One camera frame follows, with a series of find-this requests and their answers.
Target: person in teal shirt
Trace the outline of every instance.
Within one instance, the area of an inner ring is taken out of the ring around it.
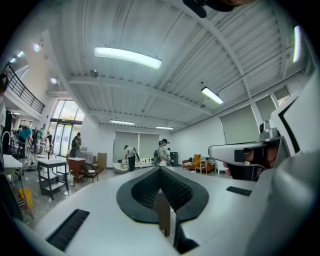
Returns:
[[[41,141],[42,140],[42,136],[43,136],[43,132],[42,132],[42,128],[38,131],[38,140]]]
[[[20,152],[20,154],[22,154],[24,157],[26,157],[26,142],[28,141],[29,144],[31,144],[31,135],[31,129],[25,126],[23,126],[22,130],[19,132],[19,140],[21,143],[24,143],[21,145],[22,152]]]

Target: cap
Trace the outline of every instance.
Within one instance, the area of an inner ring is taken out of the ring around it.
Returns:
[[[163,138],[163,139],[161,140],[161,142],[165,142],[165,143],[167,143],[167,144],[170,144],[170,142],[168,142],[168,140],[167,140],[166,138]]]

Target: person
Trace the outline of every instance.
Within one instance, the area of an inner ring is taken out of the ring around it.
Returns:
[[[48,131],[46,138],[49,140],[49,147],[52,149],[52,135]]]
[[[41,141],[42,137],[43,137],[44,133],[42,131],[42,128],[40,130],[38,130],[38,140]]]
[[[133,172],[135,170],[135,164],[136,164],[136,151],[133,147],[130,147],[128,145],[124,146],[125,150],[125,159],[128,159],[129,162],[129,172]]]
[[[158,156],[160,158],[159,166],[167,166],[169,162],[169,152],[166,150],[165,146],[168,144],[167,139],[162,139],[159,141],[159,148],[158,148]]]
[[[77,148],[76,148],[75,155],[78,156],[78,153],[79,153],[79,150],[80,150],[80,146],[82,145],[82,143],[81,143],[81,133],[78,132],[76,135],[77,135],[78,145],[77,145]]]
[[[21,143],[23,143],[21,145],[21,151],[24,157],[26,157],[26,143],[32,144],[31,135],[31,129],[26,126],[23,126],[22,130],[19,132],[19,140]]]
[[[32,129],[32,148],[37,150],[38,143],[38,131],[36,129]]]
[[[3,95],[8,87],[8,76],[5,73],[0,74],[0,134],[6,126],[6,106]]]
[[[70,156],[72,158],[75,158],[78,155],[78,151],[80,149],[79,143],[81,143],[81,133],[80,132],[78,132],[76,134],[76,136],[73,138],[73,140],[71,142]]]

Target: black curved opening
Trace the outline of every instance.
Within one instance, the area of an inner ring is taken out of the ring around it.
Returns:
[[[185,237],[181,223],[197,218],[206,207],[209,194],[200,184],[166,167],[155,167],[143,175],[124,183],[116,193],[121,210],[140,223],[159,224],[153,208],[159,190],[176,213],[174,247],[185,253],[198,244]]]

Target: window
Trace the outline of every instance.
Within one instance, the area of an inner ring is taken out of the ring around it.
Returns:
[[[72,100],[66,100],[59,119],[75,120],[78,105]]]
[[[53,119],[58,119],[60,117],[60,113],[64,104],[65,104],[65,100],[58,100],[58,104],[56,105],[54,114],[52,116]]]
[[[139,133],[136,132],[116,131],[113,159],[116,161],[124,159],[125,145],[138,150],[138,137]]]
[[[270,117],[271,117],[271,113],[276,110],[276,106],[275,106],[271,96],[268,95],[267,97],[259,99],[255,103],[260,111],[262,120],[269,121]]]
[[[259,139],[259,129],[250,105],[222,116],[221,123],[227,144],[254,142]]]
[[[279,106],[286,103],[286,101],[290,97],[290,93],[286,87],[282,88],[281,90],[278,90],[274,93],[276,99],[278,100]]]
[[[140,133],[139,135],[139,157],[153,158],[155,150],[158,149],[160,137],[159,134]]]
[[[48,131],[52,135],[53,153],[65,157],[73,138],[81,131],[85,114],[73,100],[59,100]]]
[[[85,118],[85,113],[80,108],[78,108],[78,112],[76,114],[75,120],[76,121],[83,121],[84,118]]]

